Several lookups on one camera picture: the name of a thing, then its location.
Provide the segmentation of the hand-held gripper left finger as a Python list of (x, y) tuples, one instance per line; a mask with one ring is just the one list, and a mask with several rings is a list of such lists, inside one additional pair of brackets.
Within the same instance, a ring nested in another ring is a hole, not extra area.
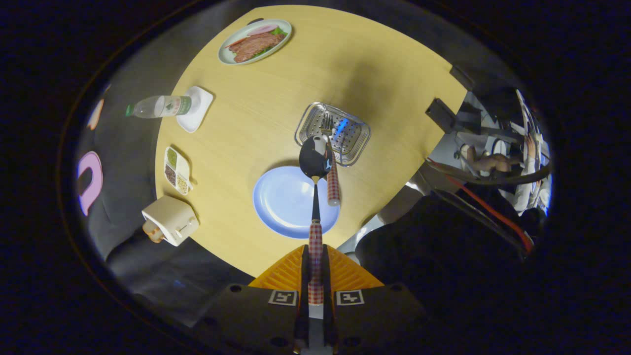
[(195, 325), (223, 355), (298, 355), (309, 346), (307, 245), (289, 252), (250, 284), (230, 284)]

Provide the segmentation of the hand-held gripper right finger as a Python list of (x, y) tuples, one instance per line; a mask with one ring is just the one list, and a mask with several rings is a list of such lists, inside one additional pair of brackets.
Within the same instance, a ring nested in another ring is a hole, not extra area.
[(408, 355), (423, 344), (424, 307), (402, 283), (385, 284), (325, 246), (324, 341), (335, 355)]

